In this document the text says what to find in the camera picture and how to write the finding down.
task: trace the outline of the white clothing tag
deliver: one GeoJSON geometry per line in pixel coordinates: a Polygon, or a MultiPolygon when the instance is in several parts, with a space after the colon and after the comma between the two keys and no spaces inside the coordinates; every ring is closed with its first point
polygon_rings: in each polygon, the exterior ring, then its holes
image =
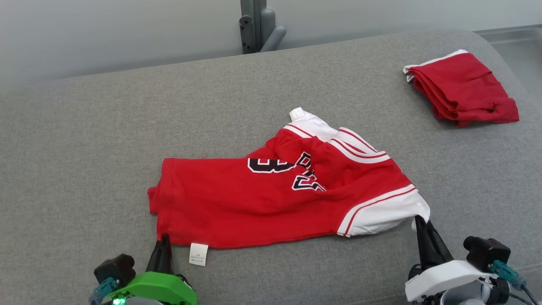
{"type": "Polygon", "coordinates": [[[190,259],[188,262],[192,265],[205,267],[207,248],[209,248],[209,245],[192,243],[190,245],[190,259]]]}

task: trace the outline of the white plastic part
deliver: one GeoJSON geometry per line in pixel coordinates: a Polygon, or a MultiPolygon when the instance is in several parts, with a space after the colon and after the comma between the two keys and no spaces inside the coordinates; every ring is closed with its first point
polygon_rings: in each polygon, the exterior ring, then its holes
{"type": "Polygon", "coordinates": [[[422,295],[430,296],[478,280],[479,277],[497,278],[496,274],[478,270],[465,260],[453,260],[411,278],[405,283],[406,299],[422,302],[422,295]]]}

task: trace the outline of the teal connector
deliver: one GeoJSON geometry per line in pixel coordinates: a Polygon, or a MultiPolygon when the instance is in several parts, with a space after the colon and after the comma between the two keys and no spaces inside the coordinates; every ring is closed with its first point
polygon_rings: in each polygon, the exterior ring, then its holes
{"type": "Polygon", "coordinates": [[[519,276],[514,269],[508,267],[507,264],[501,262],[500,260],[493,262],[491,265],[491,272],[507,280],[516,290],[523,290],[521,286],[527,284],[527,282],[525,282],[525,280],[519,276]]]}

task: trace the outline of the red stripe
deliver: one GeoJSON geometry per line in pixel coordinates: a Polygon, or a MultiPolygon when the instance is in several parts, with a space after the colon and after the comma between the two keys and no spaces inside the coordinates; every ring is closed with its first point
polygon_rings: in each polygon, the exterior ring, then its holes
{"type": "Polygon", "coordinates": [[[305,130],[303,130],[303,129],[301,129],[301,128],[297,127],[297,126],[294,126],[294,125],[291,125],[291,124],[287,124],[286,126],[290,126],[290,127],[293,127],[293,128],[295,128],[295,129],[297,129],[297,130],[299,130],[299,131],[303,132],[303,133],[304,133],[305,135],[307,135],[307,136],[311,136],[311,137],[314,137],[313,135],[309,134],[308,132],[306,132],[305,130]]]}
{"type": "Polygon", "coordinates": [[[346,142],[344,142],[344,143],[345,143],[346,145],[350,146],[351,149],[356,150],[356,151],[358,151],[358,152],[360,152],[360,153],[362,153],[362,154],[366,154],[366,152],[364,152],[364,151],[362,151],[361,149],[355,147],[354,145],[349,144],[349,143],[346,143],[346,142]]]}
{"type": "Polygon", "coordinates": [[[374,155],[374,156],[358,155],[355,152],[353,152],[352,150],[348,149],[348,147],[344,146],[344,144],[342,144],[339,140],[337,140],[337,139],[331,139],[331,140],[339,143],[339,145],[341,145],[344,149],[346,149],[350,154],[352,154],[354,156],[357,156],[357,157],[360,157],[360,158],[372,159],[372,158],[383,157],[383,156],[386,155],[386,153],[383,153],[383,154],[380,154],[380,155],[374,155]]]}
{"type": "Polygon", "coordinates": [[[367,146],[370,150],[372,150],[372,151],[374,151],[374,152],[377,153],[376,149],[374,149],[373,147],[371,147],[367,142],[365,142],[365,141],[364,141],[362,138],[360,138],[359,136],[357,136],[357,135],[355,135],[355,134],[353,134],[353,133],[351,133],[351,132],[349,132],[349,131],[346,131],[346,130],[344,130],[344,129],[339,129],[339,131],[342,131],[342,132],[344,132],[345,134],[349,134],[349,135],[351,135],[352,137],[358,139],[358,141],[362,142],[362,143],[363,143],[365,146],[367,146]]]}
{"type": "Polygon", "coordinates": [[[374,205],[374,204],[377,204],[377,203],[379,203],[379,202],[381,202],[381,201],[384,201],[384,200],[388,200],[388,199],[393,198],[393,197],[397,197],[397,196],[404,195],[404,194],[406,194],[406,193],[410,193],[410,192],[412,192],[412,191],[415,190],[415,189],[416,189],[416,188],[413,188],[413,189],[408,190],[408,191],[406,191],[406,192],[403,192],[403,193],[400,193],[400,194],[397,194],[397,195],[393,195],[393,196],[389,196],[388,198],[380,199],[380,200],[375,201],[375,202],[373,202],[373,203],[371,203],[371,204],[369,204],[369,205],[360,207],[359,209],[357,209],[357,210],[354,212],[354,215],[353,215],[352,218],[350,219],[350,222],[348,223],[348,227],[346,228],[346,231],[344,232],[343,236],[346,236],[346,235],[348,234],[348,231],[350,230],[350,226],[352,225],[352,222],[354,221],[354,217],[356,217],[356,214],[357,214],[357,213],[359,212],[359,210],[361,210],[362,208],[368,207],[368,206],[372,206],[372,205],[374,205]]]}

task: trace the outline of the basketball jersey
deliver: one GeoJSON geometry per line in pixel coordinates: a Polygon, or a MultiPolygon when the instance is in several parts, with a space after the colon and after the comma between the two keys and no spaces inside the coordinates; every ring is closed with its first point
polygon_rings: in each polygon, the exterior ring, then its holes
{"type": "Polygon", "coordinates": [[[238,248],[374,234],[429,207],[384,151],[301,108],[263,148],[237,159],[167,158],[148,191],[157,235],[238,248]]]}

